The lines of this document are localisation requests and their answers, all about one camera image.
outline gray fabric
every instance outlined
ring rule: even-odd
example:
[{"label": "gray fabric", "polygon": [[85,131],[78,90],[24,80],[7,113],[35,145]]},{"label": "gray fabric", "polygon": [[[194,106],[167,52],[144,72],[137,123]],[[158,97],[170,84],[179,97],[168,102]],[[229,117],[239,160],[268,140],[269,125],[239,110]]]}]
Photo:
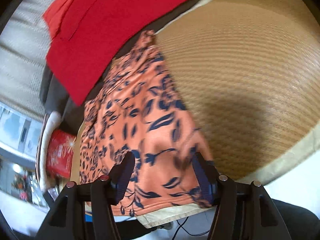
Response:
[{"label": "gray fabric", "polygon": [[39,99],[45,56],[50,46],[42,14],[54,0],[23,0],[0,36],[0,101],[42,121]]}]

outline navy leaf pattern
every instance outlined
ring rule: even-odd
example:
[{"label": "navy leaf pattern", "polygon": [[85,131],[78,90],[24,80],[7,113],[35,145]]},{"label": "navy leaf pattern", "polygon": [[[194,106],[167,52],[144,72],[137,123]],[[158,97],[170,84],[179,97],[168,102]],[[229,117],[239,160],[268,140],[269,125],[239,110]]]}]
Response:
[{"label": "navy leaf pattern", "polygon": [[125,211],[124,211],[124,207],[121,205],[120,207],[120,211],[121,211],[121,215],[124,215],[125,214]]},{"label": "navy leaf pattern", "polygon": [[141,199],[137,195],[134,196],[134,203],[137,207],[144,208],[144,206],[141,204]]},{"label": "navy leaf pattern", "polygon": [[149,192],[144,192],[142,189],[140,189],[139,187],[137,193],[140,194],[142,197],[144,198],[157,198],[157,197],[161,197],[159,194],[157,194],[156,192],[153,191],[149,191]]},{"label": "navy leaf pattern", "polygon": [[127,126],[128,124],[125,123],[124,127],[123,127],[123,139],[126,140],[127,139]]},{"label": "navy leaf pattern", "polygon": [[174,193],[174,194],[169,194],[171,197],[181,197],[184,195],[187,195],[185,192],[179,192],[179,193]]},{"label": "navy leaf pattern", "polygon": [[135,124],[131,130],[131,138],[135,135],[136,131],[137,131],[137,124]]},{"label": "navy leaf pattern", "polygon": [[110,101],[107,103],[107,109],[109,109],[111,106],[112,106],[112,101],[110,100]]},{"label": "navy leaf pattern", "polygon": [[130,178],[130,181],[137,183],[138,182],[138,177],[134,176],[134,177]]},{"label": "navy leaf pattern", "polygon": [[171,178],[166,184],[162,185],[167,189],[171,189],[180,184],[180,179],[178,177]]},{"label": "navy leaf pattern", "polygon": [[130,117],[136,117],[138,115],[138,113],[139,113],[139,109],[135,108],[130,112],[129,116]]},{"label": "navy leaf pattern", "polygon": [[182,100],[177,100],[176,101],[176,108],[179,108],[182,111],[187,109],[186,106],[183,104]]},{"label": "navy leaf pattern", "polygon": [[146,104],[145,108],[143,109],[143,116],[147,116],[150,114],[151,109],[152,109],[152,104],[153,104],[154,99],[150,99],[148,103]]},{"label": "navy leaf pattern", "polygon": [[112,143],[109,143],[109,150],[110,150],[110,159],[113,160],[115,158],[115,148],[113,147]]},{"label": "navy leaf pattern", "polygon": [[130,217],[134,217],[134,210],[133,210],[133,209],[130,209],[130,211],[129,211],[129,216],[130,216]]},{"label": "navy leaf pattern", "polygon": [[149,131],[152,131],[152,130],[155,130],[155,129],[158,129],[158,128],[162,127],[162,126],[171,124],[172,121],[173,121],[173,119],[174,119],[174,112],[162,116],[161,118],[159,118],[158,120],[155,120],[155,121],[150,125],[150,127],[149,127],[149,129],[148,129],[148,132],[149,132]]},{"label": "navy leaf pattern", "polygon": [[159,90],[159,87],[157,87],[157,86],[153,86],[148,89],[148,91],[150,91],[154,96],[158,95],[158,90]]},{"label": "navy leaf pattern", "polygon": [[110,117],[110,121],[114,121],[114,120],[116,120],[117,118],[118,118],[117,115],[113,115],[113,116]]},{"label": "navy leaf pattern", "polygon": [[106,116],[112,116],[115,113],[115,111],[107,111]]},{"label": "navy leaf pattern", "polygon": [[155,164],[155,161],[156,161],[156,157],[158,155],[157,154],[151,154],[151,153],[147,153],[146,154],[146,159],[145,159],[145,162],[146,163],[150,163],[151,166],[153,166]]},{"label": "navy leaf pattern", "polygon": [[154,57],[152,59],[152,62],[159,62],[159,61],[164,61],[164,58],[160,52],[158,53],[158,55],[156,57]]},{"label": "navy leaf pattern", "polygon": [[165,111],[168,111],[170,108],[171,102],[166,103],[164,100],[159,101],[159,108]]},{"label": "navy leaf pattern", "polygon": [[130,98],[126,98],[126,99],[124,99],[124,100],[122,101],[122,103],[121,103],[121,106],[123,106],[126,102],[128,102],[128,101],[129,101],[129,99],[130,99]]},{"label": "navy leaf pattern", "polygon": [[139,151],[144,152],[144,139],[142,139],[139,143]]},{"label": "navy leaf pattern", "polygon": [[133,153],[134,157],[139,159],[140,158],[140,153],[138,150],[131,150],[131,152]]},{"label": "navy leaf pattern", "polygon": [[199,191],[200,191],[200,187],[195,187],[189,191],[189,195],[195,195],[199,193]]},{"label": "navy leaf pattern", "polygon": [[180,135],[181,135],[180,119],[178,119],[176,122],[176,127],[172,130],[172,135],[171,135],[172,141],[176,142],[177,140],[179,140]]}]

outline floor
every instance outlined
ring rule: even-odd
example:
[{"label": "floor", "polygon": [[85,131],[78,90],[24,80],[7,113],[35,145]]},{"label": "floor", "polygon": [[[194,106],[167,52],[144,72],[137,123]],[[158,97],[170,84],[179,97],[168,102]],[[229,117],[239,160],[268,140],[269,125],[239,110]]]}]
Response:
[{"label": "floor", "polygon": [[[320,150],[298,165],[295,169],[265,186],[268,194],[274,198],[290,204],[304,207],[320,218]],[[189,217],[184,228],[193,235],[201,234],[210,229],[214,211],[206,211]],[[170,240],[178,228],[175,221],[173,229],[158,229],[139,240]],[[197,239],[205,240],[203,236],[189,236],[182,228],[178,231],[175,240]]]}]

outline black cable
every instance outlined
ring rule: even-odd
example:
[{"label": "black cable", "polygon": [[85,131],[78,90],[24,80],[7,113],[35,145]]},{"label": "black cable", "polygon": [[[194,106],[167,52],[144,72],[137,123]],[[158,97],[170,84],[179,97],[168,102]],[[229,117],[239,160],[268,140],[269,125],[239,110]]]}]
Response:
[{"label": "black cable", "polygon": [[171,240],[174,240],[176,238],[176,235],[177,235],[179,229],[182,228],[182,226],[185,224],[185,222],[187,222],[188,218],[189,217],[187,217],[186,220],[184,220],[184,222],[178,227],[177,231],[174,233],[174,235],[173,235]]},{"label": "black cable", "polygon": [[190,234],[190,233],[183,227],[183,224],[180,225],[180,223],[178,222],[178,220],[177,220],[177,223],[178,223],[179,226],[181,226],[181,228],[182,228],[189,236],[203,236],[203,235],[209,233],[209,231],[210,231],[210,230],[208,230],[208,231],[206,231],[206,232],[204,232],[204,233],[193,235],[193,234]]}]

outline screw head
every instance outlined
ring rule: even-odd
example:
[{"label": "screw head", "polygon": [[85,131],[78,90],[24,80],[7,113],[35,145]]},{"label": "screw head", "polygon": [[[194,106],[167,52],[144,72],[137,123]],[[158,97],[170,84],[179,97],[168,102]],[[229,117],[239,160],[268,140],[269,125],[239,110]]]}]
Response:
[{"label": "screw head", "polygon": [[255,185],[256,187],[260,187],[262,184],[261,184],[260,181],[255,180],[255,181],[253,182],[253,185]]},{"label": "screw head", "polygon": [[109,179],[109,176],[108,175],[101,175],[100,177],[99,177],[99,179],[101,180],[101,181],[106,181],[106,180],[108,180]]},{"label": "screw head", "polygon": [[221,174],[221,175],[219,176],[219,179],[220,179],[221,181],[226,181],[226,180],[228,180],[228,177],[227,177],[226,175]]},{"label": "screw head", "polygon": [[75,185],[76,183],[74,182],[74,181],[69,181],[69,182],[67,182],[67,187],[68,188],[71,188],[71,187],[73,187],[74,185]]}]

